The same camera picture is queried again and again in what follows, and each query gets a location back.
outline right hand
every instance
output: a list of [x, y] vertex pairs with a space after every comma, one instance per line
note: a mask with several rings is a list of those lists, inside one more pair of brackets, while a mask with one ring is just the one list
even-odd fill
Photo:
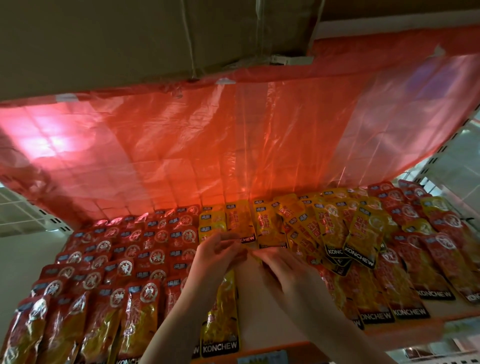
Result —
[[266, 277], [267, 286], [278, 305], [308, 340], [316, 342], [319, 335], [335, 330], [338, 322], [346, 320], [318, 271], [289, 249], [272, 247], [254, 250], [252, 254], [276, 275], [281, 287], [275, 285], [271, 277]]

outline store shelf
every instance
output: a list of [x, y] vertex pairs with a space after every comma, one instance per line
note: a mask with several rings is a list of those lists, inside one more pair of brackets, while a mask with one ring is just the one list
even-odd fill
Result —
[[[307, 341], [278, 307], [263, 283], [260, 269], [261, 266], [249, 257], [236, 270], [239, 290], [240, 352], [201, 359], [195, 363], [234, 364], [240, 357], [278, 350], [287, 351], [290, 364], [316, 364], [328, 361], [328, 358]], [[447, 322], [480, 316], [480, 306], [472, 306], [458, 296], [453, 302], [424, 302], [432, 318], [374, 325], [366, 328], [366, 334], [381, 350], [389, 351], [440, 341], [444, 337]], [[471, 330], [472, 325], [465, 328], [470, 330], [463, 332], [460, 328], [455, 332], [455, 336], [474, 333]]]

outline left hand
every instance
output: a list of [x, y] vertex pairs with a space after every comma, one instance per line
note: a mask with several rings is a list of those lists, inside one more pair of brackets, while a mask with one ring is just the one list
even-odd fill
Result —
[[182, 296], [195, 299], [211, 308], [223, 276], [234, 266], [247, 260], [247, 249], [240, 236], [232, 232], [218, 232], [200, 243], [193, 259]]

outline hand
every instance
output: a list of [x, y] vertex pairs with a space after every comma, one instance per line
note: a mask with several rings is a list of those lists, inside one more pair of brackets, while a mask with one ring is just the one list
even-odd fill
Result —
[[223, 276], [246, 259], [247, 250], [242, 246], [238, 234], [213, 234], [198, 246], [179, 300], [189, 299], [195, 300], [197, 304], [205, 304], [208, 312]]
[[335, 329], [345, 321], [322, 277], [313, 267], [301, 261], [285, 248], [266, 248], [252, 251], [276, 275], [278, 283], [266, 276], [266, 284], [278, 305], [307, 338], [316, 343], [319, 334]]

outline red plastic sheet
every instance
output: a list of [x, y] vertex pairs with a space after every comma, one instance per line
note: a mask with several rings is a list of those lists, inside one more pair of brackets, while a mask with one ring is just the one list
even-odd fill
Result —
[[474, 27], [327, 39], [311, 66], [2, 103], [1, 180], [76, 226], [391, 179], [480, 100], [479, 36]]

